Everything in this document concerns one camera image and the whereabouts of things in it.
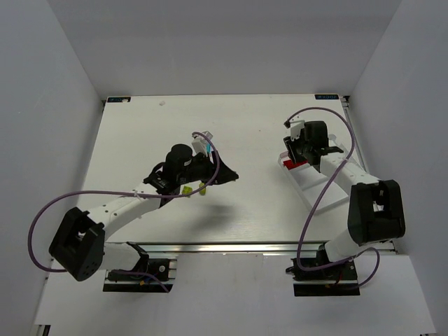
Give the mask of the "red lego plate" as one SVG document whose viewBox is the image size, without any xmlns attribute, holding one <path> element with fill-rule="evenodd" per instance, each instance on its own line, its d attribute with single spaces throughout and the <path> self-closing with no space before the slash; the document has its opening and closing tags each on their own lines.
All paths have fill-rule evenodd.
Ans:
<svg viewBox="0 0 448 336">
<path fill-rule="evenodd" d="M 305 164 L 307 164 L 308 163 L 308 161 L 299 161 L 299 162 L 294 162 L 294 161 L 292 161 L 291 159 L 287 159 L 287 160 L 284 160 L 283 162 L 282 162 L 282 165 L 288 170 L 288 171 L 290 171 L 290 170 L 292 170 L 292 169 L 296 169 L 296 168 L 298 168 L 298 167 L 301 167 L 301 166 L 303 166 L 303 165 L 305 165 Z"/>
</svg>

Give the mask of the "green small lego brick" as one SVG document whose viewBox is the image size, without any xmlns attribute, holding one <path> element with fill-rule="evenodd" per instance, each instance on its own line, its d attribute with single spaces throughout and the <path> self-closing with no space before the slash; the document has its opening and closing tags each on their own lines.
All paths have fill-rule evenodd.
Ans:
<svg viewBox="0 0 448 336">
<path fill-rule="evenodd" d="M 205 183 L 201 182 L 201 183 L 199 184 L 199 194 L 200 194 L 201 196 L 205 196 L 206 193 L 207 193 L 207 187 L 205 186 Z"/>
</svg>

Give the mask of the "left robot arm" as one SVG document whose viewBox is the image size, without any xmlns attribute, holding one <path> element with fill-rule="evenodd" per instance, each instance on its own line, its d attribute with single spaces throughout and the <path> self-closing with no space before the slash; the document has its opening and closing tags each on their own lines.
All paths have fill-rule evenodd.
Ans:
<svg viewBox="0 0 448 336">
<path fill-rule="evenodd" d="M 89 210 L 74 207 L 66 212 L 50 244 L 49 253 L 77 281 L 98 270 L 144 277 L 149 255 L 140 245 L 110 243 L 109 238 L 143 215 L 161 209 L 181 194 L 182 186 L 200 181 L 221 185 L 236 181 L 237 172 L 221 161 L 215 151 L 194 153 L 176 144 L 129 195 Z"/>
</svg>

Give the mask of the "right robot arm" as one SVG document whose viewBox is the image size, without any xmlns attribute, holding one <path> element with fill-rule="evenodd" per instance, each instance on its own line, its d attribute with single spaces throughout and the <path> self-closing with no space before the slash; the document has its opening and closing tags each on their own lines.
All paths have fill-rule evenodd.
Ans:
<svg viewBox="0 0 448 336">
<path fill-rule="evenodd" d="M 308 163 L 329 178 L 324 186 L 341 188 L 349 198 L 347 228 L 319 247 L 315 270 L 323 270 L 356 257 L 373 244 L 405 234 L 401 189 L 394 180 L 381 180 L 351 160 L 351 152 L 328 136 L 323 121 L 286 122 L 289 136 L 283 142 L 293 163 Z"/>
</svg>

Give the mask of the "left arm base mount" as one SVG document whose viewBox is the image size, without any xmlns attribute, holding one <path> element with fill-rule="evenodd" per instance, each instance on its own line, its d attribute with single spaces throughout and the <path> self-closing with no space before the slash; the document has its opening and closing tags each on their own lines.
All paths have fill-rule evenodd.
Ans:
<svg viewBox="0 0 448 336">
<path fill-rule="evenodd" d="M 149 253 L 135 243 L 107 243 L 100 266 L 106 293 L 169 293 L 176 278 L 177 259 Z"/>
</svg>

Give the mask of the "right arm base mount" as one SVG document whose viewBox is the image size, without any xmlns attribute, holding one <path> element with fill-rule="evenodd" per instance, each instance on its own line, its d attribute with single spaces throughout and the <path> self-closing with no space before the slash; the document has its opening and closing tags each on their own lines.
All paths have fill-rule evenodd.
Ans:
<svg viewBox="0 0 448 336">
<path fill-rule="evenodd" d="M 291 260 L 286 273 L 293 277 L 295 297 L 359 296 L 358 275 L 354 262 L 346 262 L 324 270 L 306 272 Z"/>
</svg>

